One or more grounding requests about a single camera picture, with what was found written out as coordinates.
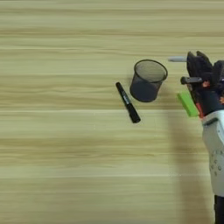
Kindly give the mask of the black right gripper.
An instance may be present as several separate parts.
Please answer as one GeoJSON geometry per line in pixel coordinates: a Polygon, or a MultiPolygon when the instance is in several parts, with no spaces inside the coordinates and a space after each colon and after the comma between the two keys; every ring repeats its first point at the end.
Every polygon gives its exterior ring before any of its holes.
{"type": "Polygon", "coordinates": [[[190,117],[205,117],[208,114],[224,109],[224,90],[222,83],[212,83],[213,65],[209,58],[200,51],[197,57],[189,52],[186,68],[190,77],[182,77],[180,82],[188,91],[180,94],[180,102],[190,117]]]}

